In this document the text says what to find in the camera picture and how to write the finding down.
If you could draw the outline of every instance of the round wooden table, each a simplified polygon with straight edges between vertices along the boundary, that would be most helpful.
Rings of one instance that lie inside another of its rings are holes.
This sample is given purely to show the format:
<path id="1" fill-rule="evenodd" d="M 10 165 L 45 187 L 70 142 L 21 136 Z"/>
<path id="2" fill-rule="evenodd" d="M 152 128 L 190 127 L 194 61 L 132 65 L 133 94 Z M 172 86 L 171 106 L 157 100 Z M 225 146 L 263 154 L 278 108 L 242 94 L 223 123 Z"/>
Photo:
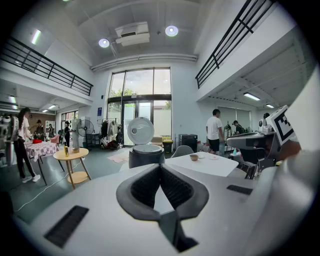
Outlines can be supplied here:
<path id="1" fill-rule="evenodd" d="M 75 184 L 84 182 L 87 178 L 89 178 L 89 180 L 91 180 L 91 177 L 88 173 L 88 170 L 84 164 L 84 161 L 82 160 L 83 157 L 85 157 L 86 155 L 88 155 L 89 150 L 86 148 L 80 148 L 79 152 L 74 153 L 73 150 L 71 148 L 69 148 L 69 156 L 65 155 L 65 150 L 59 150 L 58 152 L 53 154 L 53 157 L 59 161 L 66 161 L 66 168 L 68 169 L 68 173 L 69 173 L 69 178 L 68 178 L 68 182 L 70 182 L 72 184 L 73 189 L 76 189 Z M 71 164 L 71 160 L 75 160 L 75 159 L 80 159 L 82 166 L 85 170 L 84 171 L 77 171 L 74 172 L 73 168 L 72 168 L 72 164 Z"/>

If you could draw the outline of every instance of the ceiling vent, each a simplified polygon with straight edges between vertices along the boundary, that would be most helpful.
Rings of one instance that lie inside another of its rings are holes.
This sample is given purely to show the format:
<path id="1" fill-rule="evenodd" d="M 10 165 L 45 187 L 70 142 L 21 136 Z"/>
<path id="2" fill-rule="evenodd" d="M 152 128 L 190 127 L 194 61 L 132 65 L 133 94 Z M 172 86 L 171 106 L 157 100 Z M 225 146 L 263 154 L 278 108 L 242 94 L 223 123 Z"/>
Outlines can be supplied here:
<path id="1" fill-rule="evenodd" d="M 150 39 L 148 23 L 146 21 L 117 27 L 115 32 L 119 37 L 115 41 L 122 46 L 148 43 Z"/>

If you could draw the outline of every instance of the white t-shirt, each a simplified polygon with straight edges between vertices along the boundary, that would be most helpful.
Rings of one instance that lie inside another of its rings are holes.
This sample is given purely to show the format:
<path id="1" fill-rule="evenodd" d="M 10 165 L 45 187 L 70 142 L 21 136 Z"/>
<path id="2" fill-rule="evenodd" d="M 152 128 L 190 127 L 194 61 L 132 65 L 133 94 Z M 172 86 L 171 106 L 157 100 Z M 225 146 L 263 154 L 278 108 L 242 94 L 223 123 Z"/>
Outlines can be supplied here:
<path id="1" fill-rule="evenodd" d="M 23 117 L 23 121 L 22 121 L 22 125 L 21 128 L 18 131 L 18 135 L 20 137 L 22 137 L 22 139 L 26 140 L 26 135 L 25 135 L 25 128 L 29 127 L 29 122 L 28 119 L 24 116 Z"/>
<path id="2" fill-rule="evenodd" d="M 219 139 L 219 130 L 218 128 L 222 127 L 221 120 L 216 116 L 211 116 L 206 122 L 208 127 L 207 137 L 209 140 L 218 140 Z"/>

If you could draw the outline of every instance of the long black hair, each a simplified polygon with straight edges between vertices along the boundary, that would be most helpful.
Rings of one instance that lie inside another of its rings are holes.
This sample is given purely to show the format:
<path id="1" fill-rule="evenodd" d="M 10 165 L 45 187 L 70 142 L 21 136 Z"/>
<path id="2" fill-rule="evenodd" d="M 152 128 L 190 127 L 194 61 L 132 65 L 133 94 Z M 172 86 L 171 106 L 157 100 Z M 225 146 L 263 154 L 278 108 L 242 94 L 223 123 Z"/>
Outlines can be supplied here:
<path id="1" fill-rule="evenodd" d="M 22 127 L 22 123 L 24 122 L 24 116 L 27 112 L 31 112 L 30 108 L 25 107 L 23 109 L 20 110 L 19 114 L 18 114 L 18 119 L 19 119 L 19 129 L 21 129 Z"/>

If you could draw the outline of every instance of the pink checkered tablecloth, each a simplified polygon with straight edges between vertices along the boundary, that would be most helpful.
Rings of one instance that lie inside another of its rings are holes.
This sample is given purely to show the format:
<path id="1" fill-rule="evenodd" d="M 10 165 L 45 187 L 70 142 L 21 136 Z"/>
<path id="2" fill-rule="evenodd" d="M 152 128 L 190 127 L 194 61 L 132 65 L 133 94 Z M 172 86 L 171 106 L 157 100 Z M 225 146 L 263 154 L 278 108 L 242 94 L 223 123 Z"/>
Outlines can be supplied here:
<path id="1" fill-rule="evenodd" d="M 57 144 L 44 141 L 37 144 L 27 144 L 26 148 L 34 161 L 37 161 L 39 156 L 54 154 L 59 151 Z"/>

